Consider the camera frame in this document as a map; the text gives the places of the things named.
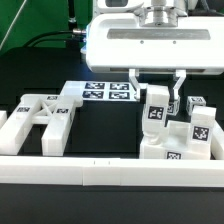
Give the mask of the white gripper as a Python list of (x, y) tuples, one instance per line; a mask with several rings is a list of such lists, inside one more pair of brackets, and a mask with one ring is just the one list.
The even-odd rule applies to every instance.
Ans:
[(172, 102), (189, 74), (224, 72), (224, 17), (180, 17), (176, 27), (142, 27), (133, 14), (101, 14), (87, 31), (86, 61), (96, 73), (129, 70), (138, 102), (146, 99), (141, 73), (172, 73)]

